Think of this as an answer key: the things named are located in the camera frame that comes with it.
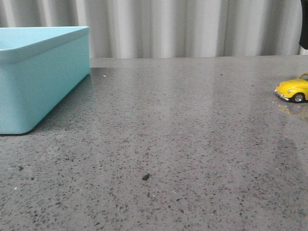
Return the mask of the dark robot arm edge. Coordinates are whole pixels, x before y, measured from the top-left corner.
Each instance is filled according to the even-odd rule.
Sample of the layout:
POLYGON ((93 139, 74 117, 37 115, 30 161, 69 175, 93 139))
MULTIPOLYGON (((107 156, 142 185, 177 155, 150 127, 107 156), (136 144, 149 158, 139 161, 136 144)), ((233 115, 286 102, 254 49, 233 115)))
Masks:
POLYGON ((308 0, 301 0, 302 7, 302 28, 299 45, 307 50, 308 49, 308 0))

